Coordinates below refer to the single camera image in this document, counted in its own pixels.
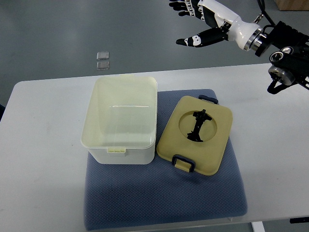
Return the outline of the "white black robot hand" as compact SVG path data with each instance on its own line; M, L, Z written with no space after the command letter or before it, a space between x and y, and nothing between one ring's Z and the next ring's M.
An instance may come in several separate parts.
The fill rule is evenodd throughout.
M262 44L262 29L256 23L244 22L238 14L215 0L171 0L169 6L179 16L195 17L210 27L197 35L178 39L176 44L205 47L226 40L235 41L246 51L257 51Z

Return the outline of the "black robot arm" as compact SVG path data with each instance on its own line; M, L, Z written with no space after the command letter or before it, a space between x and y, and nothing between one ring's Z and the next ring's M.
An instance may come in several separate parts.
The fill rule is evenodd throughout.
M263 0L258 1L261 16L269 25L257 33L252 49L256 56L261 56L271 45L279 50L272 53L269 61L272 66L268 73L272 78L267 91L277 94L294 85L309 88L309 37L282 21L275 24L265 11Z

